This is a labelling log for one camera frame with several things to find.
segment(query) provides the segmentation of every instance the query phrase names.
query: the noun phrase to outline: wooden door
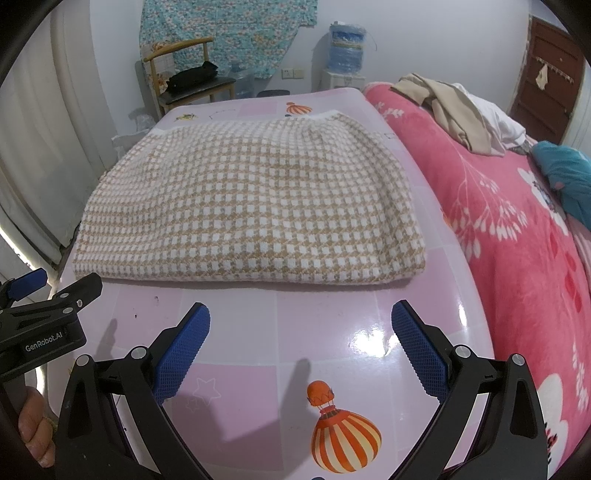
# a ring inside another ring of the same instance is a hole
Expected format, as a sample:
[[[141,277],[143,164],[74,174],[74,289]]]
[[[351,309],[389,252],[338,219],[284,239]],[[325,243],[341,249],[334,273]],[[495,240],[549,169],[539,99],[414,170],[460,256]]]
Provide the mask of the wooden door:
[[[536,83],[547,64],[548,83]],[[559,144],[569,125],[583,78],[584,55],[565,31],[538,18],[531,23],[530,48],[511,116],[535,140]]]

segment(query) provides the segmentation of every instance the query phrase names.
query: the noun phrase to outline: black bag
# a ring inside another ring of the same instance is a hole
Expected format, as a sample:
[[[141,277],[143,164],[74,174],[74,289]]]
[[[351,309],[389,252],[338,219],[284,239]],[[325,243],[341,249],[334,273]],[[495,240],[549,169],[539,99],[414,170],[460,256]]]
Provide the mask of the black bag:
[[[210,61],[204,61],[200,67],[183,70],[173,75],[168,80],[168,88],[166,91],[172,95],[181,93],[182,91],[201,85],[202,83],[212,80],[217,75],[217,66]]]

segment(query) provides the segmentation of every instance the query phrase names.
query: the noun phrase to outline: blue gripper pad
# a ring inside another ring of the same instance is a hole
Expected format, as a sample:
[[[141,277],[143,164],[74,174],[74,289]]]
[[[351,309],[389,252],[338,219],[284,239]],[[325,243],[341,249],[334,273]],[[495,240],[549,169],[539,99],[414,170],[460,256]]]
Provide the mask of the blue gripper pad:
[[[183,326],[155,369],[152,393],[158,405],[174,397],[209,333],[209,310],[201,305]]]
[[[43,288],[46,283],[46,271],[38,268],[22,277],[14,279],[8,287],[8,298],[14,301],[22,300],[31,293]]]
[[[392,308],[392,328],[425,392],[443,403],[449,393],[447,365],[401,302]]]

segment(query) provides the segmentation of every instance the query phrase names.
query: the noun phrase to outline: red floral blanket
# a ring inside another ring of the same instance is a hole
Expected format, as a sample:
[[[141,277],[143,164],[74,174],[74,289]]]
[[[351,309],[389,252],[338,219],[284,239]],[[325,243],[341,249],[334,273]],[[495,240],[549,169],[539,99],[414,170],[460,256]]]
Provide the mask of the red floral blanket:
[[[390,91],[365,96],[406,146],[441,203],[470,265],[495,355],[530,366],[548,437],[548,477],[591,423],[591,300],[564,213],[527,157],[484,157]]]

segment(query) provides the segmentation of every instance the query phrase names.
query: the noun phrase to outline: teal cloth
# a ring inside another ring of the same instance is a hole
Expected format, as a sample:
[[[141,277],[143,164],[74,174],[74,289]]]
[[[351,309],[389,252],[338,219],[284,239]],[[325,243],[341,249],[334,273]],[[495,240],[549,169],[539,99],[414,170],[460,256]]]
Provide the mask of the teal cloth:
[[[214,37],[210,60],[228,71],[233,62],[270,78],[300,26],[316,25],[318,0],[145,0],[140,47]],[[177,71],[201,65],[201,47],[174,54]]]
[[[562,208],[591,230],[591,160],[574,148],[543,141],[531,154],[558,192]]]

